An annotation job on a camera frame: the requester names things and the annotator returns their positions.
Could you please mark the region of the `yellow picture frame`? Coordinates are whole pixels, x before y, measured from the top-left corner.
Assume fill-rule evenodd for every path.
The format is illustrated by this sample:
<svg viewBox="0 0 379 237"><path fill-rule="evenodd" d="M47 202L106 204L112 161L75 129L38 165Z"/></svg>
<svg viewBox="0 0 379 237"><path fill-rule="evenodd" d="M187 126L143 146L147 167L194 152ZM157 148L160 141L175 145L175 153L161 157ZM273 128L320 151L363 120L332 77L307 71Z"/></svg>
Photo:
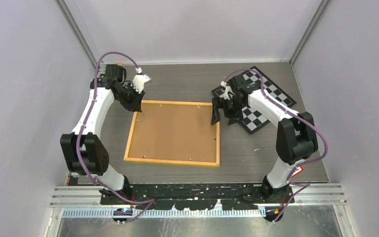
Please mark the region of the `yellow picture frame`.
<svg viewBox="0 0 379 237"><path fill-rule="evenodd" d="M220 166L220 123L210 124L212 103L142 101L130 126L124 161Z"/></svg>

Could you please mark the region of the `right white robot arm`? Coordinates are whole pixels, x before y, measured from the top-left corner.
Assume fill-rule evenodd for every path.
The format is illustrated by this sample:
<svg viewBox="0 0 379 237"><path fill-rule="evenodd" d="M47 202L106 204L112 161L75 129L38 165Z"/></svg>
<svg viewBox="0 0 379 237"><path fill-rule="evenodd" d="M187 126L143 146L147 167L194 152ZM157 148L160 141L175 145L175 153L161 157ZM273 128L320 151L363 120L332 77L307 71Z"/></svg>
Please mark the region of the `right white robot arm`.
<svg viewBox="0 0 379 237"><path fill-rule="evenodd" d="M229 123L242 118L244 107L257 110L277 129L277 161L262 184L262 196L267 202L276 202L282 195L281 189L289 184L292 171L302 161L318 150L313 116L299 113L276 100L264 88L264 82L248 84L243 77L235 76L221 82L222 97L212 99L211 125L218 123L220 110L224 111Z"/></svg>

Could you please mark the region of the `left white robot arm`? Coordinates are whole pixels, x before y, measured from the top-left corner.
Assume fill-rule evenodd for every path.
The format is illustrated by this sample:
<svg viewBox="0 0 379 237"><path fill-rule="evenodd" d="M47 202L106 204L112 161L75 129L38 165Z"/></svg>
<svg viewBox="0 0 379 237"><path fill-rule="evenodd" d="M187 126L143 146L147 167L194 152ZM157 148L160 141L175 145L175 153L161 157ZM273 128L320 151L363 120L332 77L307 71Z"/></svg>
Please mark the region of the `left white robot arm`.
<svg viewBox="0 0 379 237"><path fill-rule="evenodd" d="M62 134L61 149L72 173L90 176L106 189L113 190L113 198L119 204L127 204L132 197L129 181L111 165L109 153L100 135L107 112L114 101L119 101L130 112L141 112L145 94L144 85L150 77L142 69L127 80L127 71L119 64L104 64L90 83L90 92L83 114L70 133Z"/></svg>

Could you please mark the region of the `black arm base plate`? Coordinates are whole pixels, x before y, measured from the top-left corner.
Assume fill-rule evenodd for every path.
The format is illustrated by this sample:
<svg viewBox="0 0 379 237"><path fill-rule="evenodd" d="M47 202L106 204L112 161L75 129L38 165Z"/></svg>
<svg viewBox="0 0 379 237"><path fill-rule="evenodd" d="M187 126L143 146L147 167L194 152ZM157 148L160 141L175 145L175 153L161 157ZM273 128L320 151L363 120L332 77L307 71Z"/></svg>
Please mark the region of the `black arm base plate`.
<svg viewBox="0 0 379 237"><path fill-rule="evenodd" d="M223 210L253 210L258 204L271 204L282 208L294 193L290 186L268 193L261 184L254 183L193 183L193 184L134 184L124 191L113 193L101 189L102 205L124 204L124 198L134 201L137 210L147 206L154 199L149 210L211 210L221 206Z"/></svg>

